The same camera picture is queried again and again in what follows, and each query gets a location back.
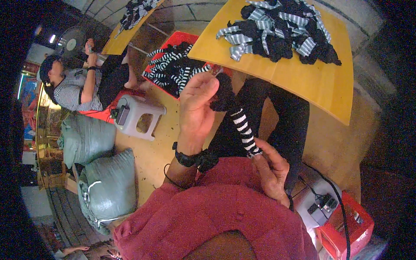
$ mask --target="red plastic crate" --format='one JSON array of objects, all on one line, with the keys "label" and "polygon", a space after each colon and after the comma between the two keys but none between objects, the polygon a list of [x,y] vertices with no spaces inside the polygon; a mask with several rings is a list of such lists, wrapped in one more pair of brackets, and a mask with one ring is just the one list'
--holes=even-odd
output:
[{"label": "red plastic crate", "polygon": [[[169,39],[166,40],[166,42],[160,47],[160,49],[164,49],[168,47],[168,44],[170,45],[179,45],[182,42],[187,42],[190,44],[195,44],[196,40],[198,40],[199,36],[197,35],[192,35],[186,32],[180,32],[180,31],[176,31],[172,34],[172,36],[169,37]],[[157,53],[152,60],[155,59],[160,59],[162,58],[162,56],[164,55],[164,53]],[[221,66],[212,64],[212,63],[205,63],[205,65],[209,64],[211,66],[211,69],[213,71],[213,74],[216,74],[218,71],[220,71],[220,69],[223,69],[224,72],[231,77],[232,72],[230,69],[228,68],[223,68]],[[155,65],[148,65],[145,69],[146,72],[151,72],[151,68],[154,67]],[[174,96],[172,96],[170,93],[168,93],[166,90],[164,90],[162,87],[158,86],[157,84],[153,83],[153,81],[151,81],[150,79],[146,78],[145,76],[142,76],[143,78],[145,78],[147,81],[149,81],[150,83],[152,83],[153,85],[155,85],[156,87],[160,88],[163,92],[165,92],[166,94],[168,94],[169,96],[173,97],[174,99],[179,99],[176,98]]]},{"label": "red plastic crate", "polygon": [[[342,192],[342,202],[347,214],[349,241],[351,244],[351,257],[358,254],[370,241],[373,233],[374,221],[370,215],[347,192]],[[357,212],[363,223],[354,219]],[[347,240],[344,232],[344,220],[341,206],[334,210],[329,220],[322,227],[316,228],[318,240],[328,253],[337,260],[347,258]]]}]

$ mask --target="yellow table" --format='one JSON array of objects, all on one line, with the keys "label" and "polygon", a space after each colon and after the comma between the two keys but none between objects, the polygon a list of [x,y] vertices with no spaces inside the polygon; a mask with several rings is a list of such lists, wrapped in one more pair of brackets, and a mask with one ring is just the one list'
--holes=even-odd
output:
[{"label": "yellow table", "polygon": [[129,44],[130,40],[133,38],[133,36],[136,34],[137,30],[144,24],[144,22],[149,18],[149,16],[164,2],[165,0],[160,0],[157,3],[157,6],[150,10],[146,16],[144,16],[138,24],[136,24],[133,28],[130,30],[123,30],[117,38],[114,39],[114,36],[118,33],[121,24],[119,23],[117,27],[113,30],[113,32],[110,34],[110,39],[105,44],[103,50],[101,51],[101,54],[107,54],[107,55],[121,55],[126,48],[126,46]]},{"label": "yellow table", "polygon": [[215,39],[220,29],[230,20],[241,20],[240,10],[248,5],[243,0],[229,0],[202,32],[188,57],[203,60],[264,79],[304,98],[323,109],[343,124],[349,125],[353,95],[352,53],[345,24],[331,14],[319,10],[326,29],[331,34],[331,44],[342,66],[325,64],[317,60],[314,65],[302,64],[298,53],[293,58],[282,58],[277,63],[254,54],[243,54],[237,62],[230,58],[224,37]]}]

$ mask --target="green sack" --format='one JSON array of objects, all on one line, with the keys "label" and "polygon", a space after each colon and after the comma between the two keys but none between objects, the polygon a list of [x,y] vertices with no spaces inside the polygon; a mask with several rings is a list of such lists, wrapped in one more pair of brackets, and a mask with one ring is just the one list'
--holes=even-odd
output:
[{"label": "green sack", "polygon": [[88,223],[108,235],[109,221],[136,210],[134,155],[128,148],[111,158],[87,164],[79,176],[78,198]]},{"label": "green sack", "polygon": [[112,155],[116,127],[103,120],[84,115],[70,114],[62,121],[59,147],[64,150],[64,163],[86,165]]}]

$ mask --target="plastic stool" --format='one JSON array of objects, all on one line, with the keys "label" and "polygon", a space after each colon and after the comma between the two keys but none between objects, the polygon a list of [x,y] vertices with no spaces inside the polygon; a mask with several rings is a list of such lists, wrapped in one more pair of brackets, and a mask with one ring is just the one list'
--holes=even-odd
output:
[{"label": "plastic stool", "polygon": [[[120,126],[115,121],[114,125],[124,134],[153,141],[155,138],[152,136],[152,133],[156,127],[156,123],[159,120],[159,117],[166,115],[166,108],[155,107],[145,103],[144,101],[145,99],[142,97],[123,95],[117,104],[117,108],[119,109],[122,105],[127,105],[130,111],[127,115],[124,125]],[[153,118],[147,132],[140,133],[137,131],[136,126],[141,116],[144,114],[152,114]]]}]

